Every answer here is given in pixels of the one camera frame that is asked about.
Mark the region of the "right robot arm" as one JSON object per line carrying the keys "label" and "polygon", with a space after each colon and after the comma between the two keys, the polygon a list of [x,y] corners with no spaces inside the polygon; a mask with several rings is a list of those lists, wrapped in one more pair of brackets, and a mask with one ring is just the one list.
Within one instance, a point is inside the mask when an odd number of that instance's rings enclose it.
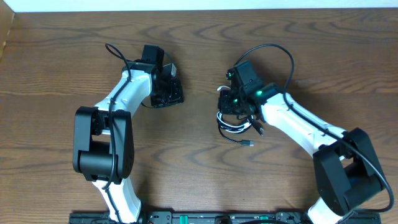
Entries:
{"label": "right robot arm", "polygon": [[263,121],[284,132],[313,159],[320,198],[308,209],[312,223],[339,223],[359,213],[359,206],[382,192],[385,175],[369,136],[346,131],[315,116],[276,83],[259,78],[250,62],[226,72],[231,86],[220,91],[219,117],[243,115],[259,133]]}

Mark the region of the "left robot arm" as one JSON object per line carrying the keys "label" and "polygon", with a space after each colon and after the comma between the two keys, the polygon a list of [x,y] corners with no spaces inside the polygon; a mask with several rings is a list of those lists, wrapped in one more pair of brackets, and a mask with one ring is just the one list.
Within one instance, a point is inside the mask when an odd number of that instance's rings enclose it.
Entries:
{"label": "left robot arm", "polygon": [[71,213],[70,223],[148,223],[130,174],[134,164],[132,118],[146,98],[150,108],[183,103],[181,81],[167,53],[145,45],[142,56],[128,60],[112,44],[106,49],[124,62],[121,79],[109,95],[92,107],[75,113],[73,169],[92,182],[102,194],[107,212]]}

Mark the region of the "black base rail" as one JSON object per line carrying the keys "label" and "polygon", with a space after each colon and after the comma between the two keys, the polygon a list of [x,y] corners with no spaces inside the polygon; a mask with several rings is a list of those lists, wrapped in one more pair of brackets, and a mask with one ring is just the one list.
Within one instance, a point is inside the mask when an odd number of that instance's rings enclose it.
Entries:
{"label": "black base rail", "polygon": [[[218,223],[310,223],[309,217],[301,212],[276,213],[174,213],[147,212],[138,219],[138,224],[218,224]],[[116,223],[110,218],[109,212],[104,213],[71,213],[69,224]]]}

